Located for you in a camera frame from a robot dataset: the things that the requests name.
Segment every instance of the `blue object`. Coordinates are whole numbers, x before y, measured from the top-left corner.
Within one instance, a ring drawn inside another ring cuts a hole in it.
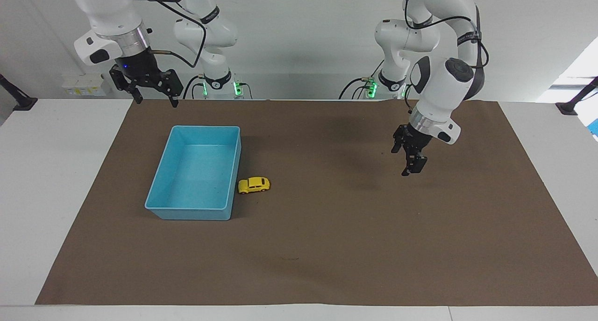
[[[239,157],[239,127],[174,126],[145,208],[162,219],[230,219]]]
[[[593,123],[590,123],[588,128],[590,129],[590,132],[592,132],[592,134],[598,136],[598,119],[596,119]]]

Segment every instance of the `yellow toy car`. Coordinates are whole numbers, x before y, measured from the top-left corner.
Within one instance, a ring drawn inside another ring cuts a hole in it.
[[[256,193],[258,191],[266,191],[270,189],[270,181],[267,178],[255,177],[247,180],[239,181],[239,193],[245,195],[246,193]]]

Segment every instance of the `white wall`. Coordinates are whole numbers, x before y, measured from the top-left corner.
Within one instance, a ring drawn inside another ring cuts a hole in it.
[[[378,21],[402,16],[400,0],[216,1],[240,31],[238,44],[225,49],[230,65],[252,85],[254,95],[263,98],[336,98],[344,83],[369,75],[382,59],[373,36]],[[59,76],[78,70],[72,42],[89,30],[88,21],[73,0],[30,2],[32,7],[19,7],[17,0],[0,2],[0,70],[26,63],[13,76],[5,74],[39,97],[64,97],[56,88],[62,83]],[[477,2],[484,43],[491,52],[482,99],[536,100],[598,36],[590,27],[590,16],[598,13],[596,0]],[[172,35],[177,16],[154,2],[136,2],[136,7],[146,26],[154,29],[154,49],[192,57]],[[28,15],[35,10],[51,32],[38,30],[39,21]],[[455,55],[454,34],[446,26],[442,34],[439,53]],[[84,70],[106,73],[110,66]],[[194,73],[170,57],[160,57],[160,67],[175,68],[185,81]],[[119,97],[128,98],[122,93]]]

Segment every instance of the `brown table surface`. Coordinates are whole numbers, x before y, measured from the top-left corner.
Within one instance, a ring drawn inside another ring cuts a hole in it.
[[[402,178],[402,101],[132,105],[37,304],[598,305],[598,279],[495,102]],[[237,125],[230,221],[143,207],[174,125]]]

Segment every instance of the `white table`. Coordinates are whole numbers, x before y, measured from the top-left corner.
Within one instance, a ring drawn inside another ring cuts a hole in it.
[[[40,100],[0,127],[0,320],[598,320],[598,307],[34,307],[129,106]],[[598,143],[551,104],[501,106],[598,270]]]

